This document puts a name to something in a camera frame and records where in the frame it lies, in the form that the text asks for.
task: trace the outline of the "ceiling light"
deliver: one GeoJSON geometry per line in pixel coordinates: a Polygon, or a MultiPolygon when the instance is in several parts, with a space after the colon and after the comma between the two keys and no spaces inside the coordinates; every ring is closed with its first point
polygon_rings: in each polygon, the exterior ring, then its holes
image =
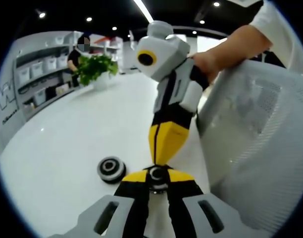
{"type": "Polygon", "coordinates": [[[39,18],[44,18],[46,16],[46,13],[44,13],[44,12],[41,12],[40,14],[39,14],[39,18]]]}
{"type": "Polygon", "coordinates": [[[139,7],[139,9],[141,10],[141,12],[143,13],[143,15],[145,16],[145,18],[147,19],[147,21],[149,23],[153,22],[153,18],[152,15],[150,14],[150,12],[147,10],[147,8],[145,7],[145,5],[143,4],[142,0],[133,0],[136,5],[139,7]]]}

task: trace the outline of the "yellow robot arm segment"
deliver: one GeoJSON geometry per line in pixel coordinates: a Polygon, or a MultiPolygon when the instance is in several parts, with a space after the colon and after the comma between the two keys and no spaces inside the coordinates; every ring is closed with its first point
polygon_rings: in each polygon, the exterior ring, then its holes
{"type": "Polygon", "coordinates": [[[189,130],[172,121],[150,128],[149,143],[154,164],[165,165],[180,150],[188,138],[189,130]]]}

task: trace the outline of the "human arm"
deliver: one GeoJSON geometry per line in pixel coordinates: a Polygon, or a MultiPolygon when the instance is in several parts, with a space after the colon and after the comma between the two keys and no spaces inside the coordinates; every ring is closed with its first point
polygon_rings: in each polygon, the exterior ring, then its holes
{"type": "Polygon", "coordinates": [[[271,46],[271,42],[254,26],[245,25],[234,31],[225,42],[192,58],[212,83],[219,71],[250,59],[271,46]]]}
{"type": "Polygon", "coordinates": [[[78,68],[73,64],[72,60],[68,60],[68,68],[71,69],[73,72],[76,72],[78,68]]]}

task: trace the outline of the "shelf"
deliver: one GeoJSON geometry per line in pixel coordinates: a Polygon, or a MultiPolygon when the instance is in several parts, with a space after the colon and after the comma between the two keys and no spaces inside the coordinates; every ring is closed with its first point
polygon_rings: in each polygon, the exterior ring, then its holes
{"type": "Polygon", "coordinates": [[[56,72],[59,72],[59,71],[65,70],[65,69],[68,69],[68,67],[66,66],[66,67],[64,67],[64,68],[56,68],[55,70],[47,71],[46,73],[44,73],[44,74],[42,74],[42,75],[39,75],[38,77],[31,78],[31,79],[28,80],[26,83],[23,83],[22,85],[20,85],[20,86],[18,87],[17,90],[21,90],[22,88],[25,88],[28,84],[33,83],[33,82],[39,80],[40,78],[43,78],[43,77],[45,77],[45,76],[47,76],[47,75],[50,75],[50,74],[52,74],[52,73],[56,73],[56,72]]]}
{"type": "Polygon", "coordinates": [[[92,48],[107,48],[108,50],[118,50],[119,48],[117,46],[100,46],[100,45],[90,45],[92,48]]]}
{"type": "Polygon", "coordinates": [[[92,47],[92,48],[101,48],[101,49],[105,48],[105,46],[100,46],[100,45],[90,45],[90,47],[92,47]]]}
{"type": "Polygon", "coordinates": [[[75,88],[71,88],[68,91],[55,96],[54,98],[44,102],[43,104],[40,104],[38,107],[36,107],[35,109],[33,109],[33,111],[31,113],[29,113],[28,115],[26,115],[26,121],[29,121],[34,115],[36,115],[37,113],[39,113],[42,109],[44,109],[45,107],[49,106],[51,103],[53,103],[54,101],[58,100],[59,98],[62,98],[63,96],[72,93],[73,91],[75,91],[75,88]]]}
{"type": "Polygon", "coordinates": [[[119,50],[117,46],[107,46],[106,48],[110,50],[119,50]]]}
{"type": "Polygon", "coordinates": [[[18,68],[38,58],[45,58],[53,55],[59,56],[61,53],[69,53],[70,46],[70,44],[52,45],[48,47],[45,46],[44,48],[38,49],[37,51],[27,52],[23,55],[18,55],[16,57],[16,67],[18,68]]]}

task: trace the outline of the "white storage bin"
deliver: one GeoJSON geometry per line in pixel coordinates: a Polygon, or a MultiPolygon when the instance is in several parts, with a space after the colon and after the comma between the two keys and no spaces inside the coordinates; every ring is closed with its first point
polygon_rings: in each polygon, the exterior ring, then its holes
{"type": "Polygon", "coordinates": [[[64,40],[63,36],[57,36],[54,39],[54,44],[55,45],[62,45],[63,44],[63,40],[64,40]]]}
{"type": "Polygon", "coordinates": [[[67,83],[59,86],[59,87],[56,87],[56,94],[59,95],[59,94],[62,94],[66,91],[69,90],[69,85],[67,83]]]}
{"type": "Polygon", "coordinates": [[[23,68],[18,71],[19,84],[24,84],[30,79],[29,67],[23,68]]]}
{"type": "Polygon", "coordinates": [[[48,58],[45,59],[45,70],[46,71],[52,71],[57,68],[57,58],[48,58]]]}
{"type": "Polygon", "coordinates": [[[32,78],[38,77],[44,73],[43,62],[35,63],[31,66],[32,78]]]}
{"type": "Polygon", "coordinates": [[[60,56],[57,58],[57,67],[65,68],[68,66],[67,64],[68,56],[60,56]]]}
{"type": "Polygon", "coordinates": [[[38,90],[36,93],[34,93],[33,100],[34,104],[36,106],[39,106],[40,104],[44,103],[46,101],[46,88],[42,88],[41,90],[38,90]]]}

